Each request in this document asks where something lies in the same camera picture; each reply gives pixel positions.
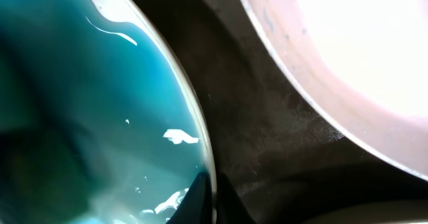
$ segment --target dark background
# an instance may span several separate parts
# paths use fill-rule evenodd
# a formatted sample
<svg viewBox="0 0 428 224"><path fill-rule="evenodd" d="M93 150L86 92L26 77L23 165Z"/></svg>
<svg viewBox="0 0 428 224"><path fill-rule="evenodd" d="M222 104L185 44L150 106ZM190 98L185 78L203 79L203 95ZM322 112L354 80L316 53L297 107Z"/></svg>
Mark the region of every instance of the dark background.
<svg viewBox="0 0 428 224"><path fill-rule="evenodd" d="M309 107L239 0L133 1L187 72L217 171L258 223L299 223L351 205L428 197L425 181L367 153Z"/></svg>

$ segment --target bowl rim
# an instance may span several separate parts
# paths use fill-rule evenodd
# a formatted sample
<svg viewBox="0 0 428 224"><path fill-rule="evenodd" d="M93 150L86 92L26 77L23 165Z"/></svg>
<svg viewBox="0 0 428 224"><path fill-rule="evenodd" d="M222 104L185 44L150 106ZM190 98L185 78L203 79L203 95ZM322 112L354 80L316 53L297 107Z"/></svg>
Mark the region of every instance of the bowl rim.
<svg viewBox="0 0 428 224"><path fill-rule="evenodd" d="M241 0L268 53L333 127L381 160L428 181L428 131L351 88L322 62L296 0Z"/></svg>

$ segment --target blue liquid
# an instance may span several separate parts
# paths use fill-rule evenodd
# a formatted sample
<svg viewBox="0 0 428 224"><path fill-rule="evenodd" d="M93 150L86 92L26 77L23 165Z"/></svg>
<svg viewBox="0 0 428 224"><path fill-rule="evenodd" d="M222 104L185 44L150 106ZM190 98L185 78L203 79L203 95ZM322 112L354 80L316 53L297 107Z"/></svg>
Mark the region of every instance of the blue liquid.
<svg viewBox="0 0 428 224"><path fill-rule="evenodd" d="M142 210L205 170L201 141L163 138L168 129L199 134L170 63L141 29L108 21L91 0L0 0L0 16L0 64L13 66L31 92L7 98L17 107L0 110L0 131L43 128L43 114L65 129L86 174L106 186L88 215L144 218ZM25 98L32 100L23 104ZM154 214L151 223L174 211Z"/></svg>

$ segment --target blue speck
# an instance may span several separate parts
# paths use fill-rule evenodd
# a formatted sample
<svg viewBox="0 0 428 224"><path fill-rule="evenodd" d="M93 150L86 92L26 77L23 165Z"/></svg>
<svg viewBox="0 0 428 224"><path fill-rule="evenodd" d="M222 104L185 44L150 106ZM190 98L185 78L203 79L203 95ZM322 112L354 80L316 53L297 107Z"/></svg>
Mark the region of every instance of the blue speck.
<svg viewBox="0 0 428 224"><path fill-rule="evenodd" d="M270 31L273 32L274 31L274 24L272 23L272 21L270 20L268 13L266 12L266 9L263 9L263 16L265 18L266 23L269 25L270 27Z"/></svg>

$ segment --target liquid surface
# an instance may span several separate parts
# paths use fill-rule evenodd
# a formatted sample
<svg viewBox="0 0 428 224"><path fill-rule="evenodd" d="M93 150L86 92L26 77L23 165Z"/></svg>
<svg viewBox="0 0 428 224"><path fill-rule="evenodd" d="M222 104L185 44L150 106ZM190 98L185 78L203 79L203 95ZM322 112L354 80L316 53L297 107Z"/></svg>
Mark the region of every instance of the liquid surface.
<svg viewBox="0 0 428 224"><path fill-rule="evenodd" d="M198 126L150 36L91 0L0 0L0 16L0 131L66 133L86 180L104 187L71 223L165 223L205 167Z"/></svg>

